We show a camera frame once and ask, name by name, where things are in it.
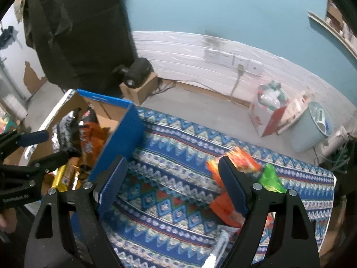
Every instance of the patterned tablecloth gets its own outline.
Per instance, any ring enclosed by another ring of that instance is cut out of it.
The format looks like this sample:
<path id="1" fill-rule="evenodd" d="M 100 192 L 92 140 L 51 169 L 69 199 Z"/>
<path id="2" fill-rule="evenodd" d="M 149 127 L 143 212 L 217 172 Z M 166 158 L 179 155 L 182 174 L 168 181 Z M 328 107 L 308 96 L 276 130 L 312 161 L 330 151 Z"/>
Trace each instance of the patterned tablecloth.
<path id="1" fill-rule="evenodd" d="M 165 113 L 140 107 L 138 112 L 146 125 L 145 140 L 129 158 L 128 175 L 102 219 L 127 267 L 203 265 L 217 225 L 224 225 L 209 208 L 221 190 L 205 162 L 236 145 L 260 164 L 272 163 L 285 188 L 299 193 L 309 218 L 316 220 L 320 248 L 332 210 L 331 172 Z M 264 258 L 271 229 L 272 224 L 265 229 L 253 262 Z"/>

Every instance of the small cardboard box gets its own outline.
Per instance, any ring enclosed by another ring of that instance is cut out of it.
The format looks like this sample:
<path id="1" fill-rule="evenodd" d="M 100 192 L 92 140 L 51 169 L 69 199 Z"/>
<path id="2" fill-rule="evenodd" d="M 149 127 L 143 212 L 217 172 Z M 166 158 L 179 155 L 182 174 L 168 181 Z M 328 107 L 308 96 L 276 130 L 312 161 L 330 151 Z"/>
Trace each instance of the small cardboard box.
<path id="1" fill-rule="evenodd" d="M 134 148 L 143 138 L 144 124 L 132 102 L 83 90 L 70 90 L 58 102 L 40 130 L 47 130 L 51 138 L 52 127 L 63 116 L 78 107 L 81 108 L 80 116 L 82 116 L 89 104 L 93 105 L 101 127 L 110 128 L 110 135 L 89 176 L 89 180 L 94 180 L 100 172 L 110 166 L 118 155 L 126 158 L 131 156 Z M 25 158 L 31 162 L 52 153 L 52 141 L 48 140 L 28 147 L 25 151 Z"/>
<path id="2" fill-rule="evenodd" d="M 137 105 L 141 105 L 146 98 L 158 88 L 158 75 L 152 72 L 141 87 L 129 88 L 125 83 L 120 84 L 124 97 Z"/>
<path id="3" fill-rule="evenodd" d="M 248 115 L 260 137 L 273 134 L 283 116 L 287 106 L 283 106 L 275 111 L 263 106 L 258 101 L 256 95 L 248 109 Z"/>

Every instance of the black speaker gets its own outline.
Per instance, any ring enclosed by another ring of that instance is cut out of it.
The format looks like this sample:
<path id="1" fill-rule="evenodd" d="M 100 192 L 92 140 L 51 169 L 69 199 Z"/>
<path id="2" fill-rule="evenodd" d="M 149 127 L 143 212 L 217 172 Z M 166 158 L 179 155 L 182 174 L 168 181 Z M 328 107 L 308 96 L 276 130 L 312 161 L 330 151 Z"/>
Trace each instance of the black speaker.
<path id="1" fill-rule="evenodd" d="M 130 88 L 140 87 L 152 71 L 150 62 L 144 57 L 139 57 L 134 61 L 131 67 L 125 71 L 123 82 Z"/>

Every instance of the light blue trash bin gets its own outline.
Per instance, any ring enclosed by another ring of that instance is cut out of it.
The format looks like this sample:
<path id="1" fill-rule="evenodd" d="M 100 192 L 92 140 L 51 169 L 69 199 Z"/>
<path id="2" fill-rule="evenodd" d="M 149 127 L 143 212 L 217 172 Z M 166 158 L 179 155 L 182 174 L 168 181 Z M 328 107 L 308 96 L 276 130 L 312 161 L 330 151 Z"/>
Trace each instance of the light blue trash bin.
<path id="1" fill-rule="evenodd" d="M 317 126 L 313 113 L 323 109 L 326 120 L 326 134 Z M 317 102 L 310 102 L 291 132 L 291 144 L 296 152 L 307 151 L 333 134 L 333 123 L 328 112 Z"/>

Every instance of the green package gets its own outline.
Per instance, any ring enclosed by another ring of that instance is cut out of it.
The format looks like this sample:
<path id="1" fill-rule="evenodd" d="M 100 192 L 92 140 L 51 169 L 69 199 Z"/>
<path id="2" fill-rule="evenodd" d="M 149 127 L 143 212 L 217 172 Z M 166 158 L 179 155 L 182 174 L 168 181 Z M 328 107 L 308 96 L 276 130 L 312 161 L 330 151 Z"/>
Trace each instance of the green package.
<path id="1" fill-rule="evenodd" d="M 279 177 L 276 175 L 274 166 L 269 163 L 265 165 L 258 182 L 263 185 L 268 191 L 275 191 L 278 193 L 286 192 L 286 188 L 282 185 Z"/>

